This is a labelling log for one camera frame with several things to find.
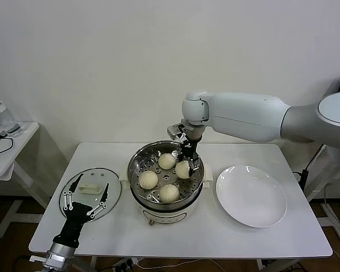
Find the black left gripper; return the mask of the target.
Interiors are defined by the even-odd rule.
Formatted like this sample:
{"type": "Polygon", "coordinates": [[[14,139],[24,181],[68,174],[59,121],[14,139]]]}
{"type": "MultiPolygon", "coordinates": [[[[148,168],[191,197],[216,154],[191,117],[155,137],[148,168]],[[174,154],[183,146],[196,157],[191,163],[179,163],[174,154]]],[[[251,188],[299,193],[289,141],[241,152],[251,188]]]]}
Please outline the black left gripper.
{"type": "Polygon", "coordinates": [[[100,203],[94,208],[79,202],[73,202],[73,194],[82,177],[83,175],[79,174],[78,177],[70,183],[69,189],[63,192],[63,210],[66,215],[66,221],[61,232],[53,238],[54,243],[67,247],[78,247],[83,225],[107,208],[108,183],[100,198],[100,203]]]}

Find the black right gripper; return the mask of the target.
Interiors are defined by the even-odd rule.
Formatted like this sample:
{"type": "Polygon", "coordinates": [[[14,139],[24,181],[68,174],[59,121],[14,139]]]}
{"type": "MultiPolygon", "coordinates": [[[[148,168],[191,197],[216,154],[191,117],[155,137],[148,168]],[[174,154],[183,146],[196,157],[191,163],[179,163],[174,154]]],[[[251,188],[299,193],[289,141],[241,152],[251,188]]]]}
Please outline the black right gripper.
{"type": "Polygon", "coordinates": [[[178,162],[187,160],[189,176],[192,176],[193,173],[199,169],[199,156],[197,154],[198,141],[187,140],[184,132],[177,134],[177,140],[179,143],[179,147],[177,148],[178,162]]]}

